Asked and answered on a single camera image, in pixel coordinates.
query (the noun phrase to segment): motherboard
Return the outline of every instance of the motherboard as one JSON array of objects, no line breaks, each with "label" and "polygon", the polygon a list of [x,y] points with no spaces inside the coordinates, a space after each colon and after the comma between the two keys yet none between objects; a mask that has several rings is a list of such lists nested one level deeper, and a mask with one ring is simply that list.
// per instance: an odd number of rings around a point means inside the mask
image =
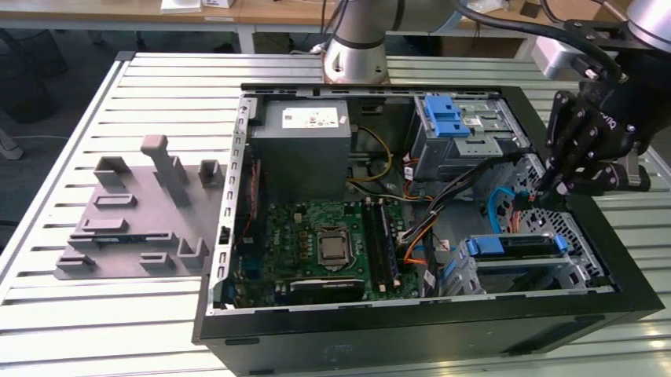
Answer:
[{"label": "motherboard", "polygon": [[266,224],[262,252],[239,257],[242,307],[350,301],[343,295],[419,297],[414,269],[405,270],[397,255],[405,229],[397,201],[271,204]]}]

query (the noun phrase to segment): white sticker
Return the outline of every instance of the white sticker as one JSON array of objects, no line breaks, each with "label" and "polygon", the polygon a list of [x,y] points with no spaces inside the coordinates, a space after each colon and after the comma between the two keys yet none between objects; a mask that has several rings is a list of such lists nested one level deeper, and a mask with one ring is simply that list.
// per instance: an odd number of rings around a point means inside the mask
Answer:
[{"label": "white sticker", "polygon": [[425,271],[425,281],[431,286],[431,288],[437,286],[437,276],[434,276],[434,274],[429,270]]},{"label": "white sticker", "polygon": [[406,176],[406,179],[409,181],[413,181],[413,179],[415,177],[415,169],[413,167],[405,167],[403,174]]},{"label": "white sticker", "polygon": [[286,108],[282,128],[337,128],[337,108]]},{"label": "white sticker", "polygon": [[478,117],[463,118],[463,124],[466,124],[467,126],[482,126],[483,122],[481,122],[481,119]]},{"label": "white sticker", "polygon": [[206,21],[213,21],[213,22],[233,22],[233,17],[206,17]]}]

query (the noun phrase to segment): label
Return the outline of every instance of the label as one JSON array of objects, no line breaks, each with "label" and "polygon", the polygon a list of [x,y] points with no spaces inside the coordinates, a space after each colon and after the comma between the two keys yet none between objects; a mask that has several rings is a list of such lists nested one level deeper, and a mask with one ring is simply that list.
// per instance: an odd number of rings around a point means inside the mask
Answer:
[{"label": "label", "polygon": [[437,286],[437,276],[434,276],[434,274],[429,270],[425,271],[425,281],[431,286],[431,288]]},{"label": "label", "polygon": [[94,241],[97,241],[97,242],[121,242],[119,238],[95,238]]},{"label": "label", "polygon": [[206,21],[213,21],[213,22],[233,22],[233,17],[206,17]]},{"label": "label", "polygon": [[286,108],[282,128],[337,128],[337,108]]},{"label": "label", "polygon": [[415,169],[413,167],[405,167],[403,168],[403,175],[406,176],[406,179],[409,181],[413,181],[415,177]]},{"label": "label", "polygon": [[467,126],[482,126],[483,122],[481,122],[481,119],[477,118],[463,118],[463,124]]},{"label": "label", "polygon": [[231,8],[231,5],[235,3],[234,0],[202,0],[203,5],[206,6],[217,6],[219,8]]}]

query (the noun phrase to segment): yellow wire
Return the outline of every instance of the yellow wire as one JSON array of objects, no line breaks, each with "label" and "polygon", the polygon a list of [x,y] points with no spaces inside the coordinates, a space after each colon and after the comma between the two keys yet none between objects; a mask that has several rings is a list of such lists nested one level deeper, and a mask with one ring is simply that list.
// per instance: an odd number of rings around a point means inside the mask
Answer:
[{"label": "yellow wire", "polygon": [[349,182],[370,182],[370,181],[375,181],[377,179],[381,179],[385,175],[387,175],[387,173],[390,172],[391,170],[391,163],[393,163],[393,155],[391,155],[391,151],[390,151],[390,147],[387,146],[387,144],[383,142],[381,136],[378,136],[378,134],[373,131],[371,128],[369,127],[363,127],[363,126],[359,126],[359,128],[367,130],[370,132],[370,135],[375,138],[375,140],[382,144],[383,148],[385,148],[385,151],[387,152],[387,167],[385,168],[385,171],[375,175],[374,177],[363,177],[363,178],[347,178],[347,181]]},{"label": "yellow wire", "polygon": [[437,223],[438,219],[435,219],[431,224],[429,224],[427,228],[422,231],[422,233],[418,235],[418,237],[415,238],[415,241],[413,241],[413,243],[410,244],[410,247],[409,247],[409,252],[406,252],[406,261],[410,260],[410,255],[413,255],[413,250],[415,249],[415,246],[418,245],[418,242],[419,240],[422,240],[422,237],[425,236],[425,234],[429,232],[429,230],[431,229],[431,227],[434,226],[434,224]]}]

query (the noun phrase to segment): robotic arm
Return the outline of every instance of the robotic arm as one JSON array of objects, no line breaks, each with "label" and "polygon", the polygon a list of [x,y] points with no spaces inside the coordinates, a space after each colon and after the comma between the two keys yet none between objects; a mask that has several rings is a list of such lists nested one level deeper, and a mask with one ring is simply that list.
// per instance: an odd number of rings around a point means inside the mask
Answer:
[{"label": "robotic arm", "polygon": [[573,71],[587,81],[577,95],[557,93],[539,195],[517,205],[561,209],[569,193],[649,191],[639,155],[671,124],[671,1],[634,0],[627,21],[569,20],[563,29],[499,20],[465,2],[342,0],[341,26],[325,59],[327,79],[385,82],[385,32],[435,32],[454,25],[461,14],[483,25],[539,35],[533,56],[543,74],[555,79]]}]

